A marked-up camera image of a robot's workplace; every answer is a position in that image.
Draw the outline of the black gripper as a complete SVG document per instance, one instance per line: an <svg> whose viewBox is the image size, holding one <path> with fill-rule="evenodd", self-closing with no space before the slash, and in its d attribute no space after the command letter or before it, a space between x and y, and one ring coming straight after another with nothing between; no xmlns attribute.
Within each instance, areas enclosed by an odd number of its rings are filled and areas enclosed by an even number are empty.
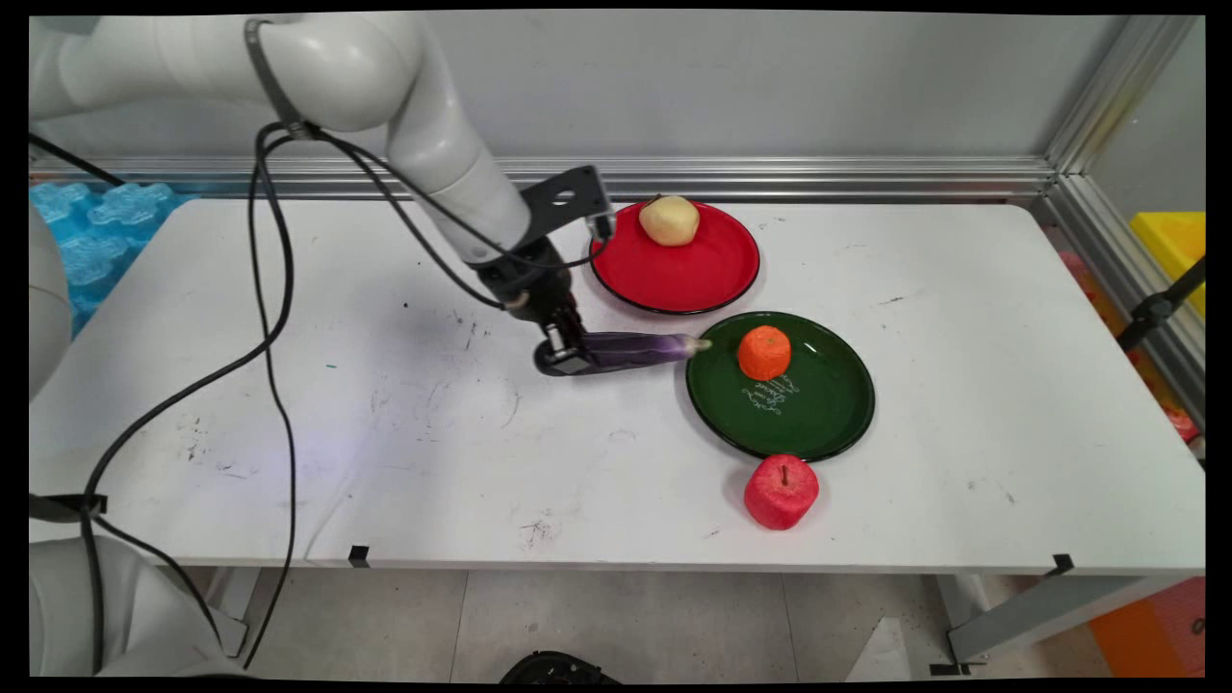
<svg viewBox="0 0 1232 693"><path fill-rule="evenodd" d="M500 256L476 265L476 276L514 319L532 321L547 330L549 340L535 349L535 367L551 377L598 372L598 364L578 350L586 330L572 291L572 273L562 268L554 244L535 240L514 255L516 260Z"/></svg>

